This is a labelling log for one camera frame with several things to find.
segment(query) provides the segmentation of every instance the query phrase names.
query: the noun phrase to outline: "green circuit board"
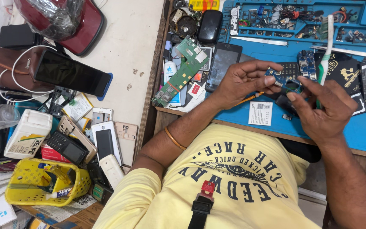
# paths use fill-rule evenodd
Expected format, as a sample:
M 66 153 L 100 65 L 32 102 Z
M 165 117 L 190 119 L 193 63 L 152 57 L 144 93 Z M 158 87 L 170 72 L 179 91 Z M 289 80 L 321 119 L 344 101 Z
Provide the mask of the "green circuit board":
M 166 106 L 209 60 L 207 54 L 194 43 L 190 36 L 187 36 L 176 49 L 183 54 L 187 61 L 153 97 L 152 102 L 155 106 Z

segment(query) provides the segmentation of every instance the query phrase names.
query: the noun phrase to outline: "yellow t-shirt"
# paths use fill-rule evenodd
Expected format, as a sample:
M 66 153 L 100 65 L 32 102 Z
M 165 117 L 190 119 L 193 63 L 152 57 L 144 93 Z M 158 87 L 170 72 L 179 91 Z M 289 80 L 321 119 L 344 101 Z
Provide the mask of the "yellow t-shirt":
M 163 181 L 135 169 L 114 190 L 96 229 L 186 229 L 205 180 L 215 183 L 205 228 L 319 228 L 298 207 L 309 163 L 277 138 L 211 124 L 167 169 Z

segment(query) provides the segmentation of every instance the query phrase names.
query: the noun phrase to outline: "hand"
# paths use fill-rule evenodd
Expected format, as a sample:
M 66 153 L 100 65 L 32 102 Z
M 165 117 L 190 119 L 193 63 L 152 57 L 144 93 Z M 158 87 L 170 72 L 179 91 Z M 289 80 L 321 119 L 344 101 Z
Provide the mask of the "hand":
M 231 65 L 216 91 L 209 97 L 222 110 L 228 110 L 241 102 L 253 91 L 267 94 L 280 92 L 281 88 L 273 85 L 275 77 L 264 76 L 268 67 L 282 71 L 282 65 L 262 60 L 250 60 Z
M 324 86 L 305 77 L 298 80 L 311 92 L 313 96 L 307 101 L 303 96 L 294 92 L 287 93 L 287 97 L 300 116 L 303 130 L 318 146 L 331 145 L 334 141 L 344 141 L 343 130 L 358 104 L 334 80 L 328 80 Z M 324 106 L 323 110 L 313 110 L 316 99 Z

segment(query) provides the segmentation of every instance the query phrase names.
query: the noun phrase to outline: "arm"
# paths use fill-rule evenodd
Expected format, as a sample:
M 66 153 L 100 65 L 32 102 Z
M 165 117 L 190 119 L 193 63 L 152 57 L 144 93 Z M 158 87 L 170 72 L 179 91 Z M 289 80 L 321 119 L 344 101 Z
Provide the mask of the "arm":
M 282 66 L 269 61 L 247 61 L 231 65 L 216 91 L 189 113 L 168 126 L 170 134 L 181 145 L 187 147 L 221 110 L 230 109 L 253 91 L 272 94 L 280 88 L 272 86 L 273 76 L 264 76 L 268 67 L 282 70 Z M 131 170 L 147 168 L 162 180 L 163 173 L 183 152 L 166 134 L 156 134 L 139 152 Z
M 340 226 L 366 228 L 366 174 L 353 158 L 343 135 L 357 104 L 333 80 L 321 86 L 304 77 L 298 79 L 314 96 L 308 102 L 296 93 L 288 93 L 287 96 L 300 116 L 303 130 L 317 143 L 322 153 L 327 200 L 333 217 Z M 316 97 L 324 110 L 311 108 Z

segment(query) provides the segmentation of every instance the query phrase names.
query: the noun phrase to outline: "brown bag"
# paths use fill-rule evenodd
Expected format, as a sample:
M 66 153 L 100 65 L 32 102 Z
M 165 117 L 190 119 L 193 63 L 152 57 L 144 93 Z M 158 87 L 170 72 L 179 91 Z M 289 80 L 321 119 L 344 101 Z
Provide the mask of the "brown bag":
M 33 75 L 37 68 L 40 56 L 42 55 L 45 47 L 36 47 L 26 54 L 24 54 L 21 59 L 15 65 L 14 77 L 16 81 L 22 87 L 31 91 L 50 91 L 53 90 L 54 85 L 43 83 L 34 79 Z M 18 57 L 23 53 L 23 51 L 11 50 L 0 48 L 0 74 L 5 69 L 8 71 L 4 72 L 0 80 L 0 86 L 17 89 L 23 91 L 23 88 L 18 86 L 12 79 L 12 66 Z

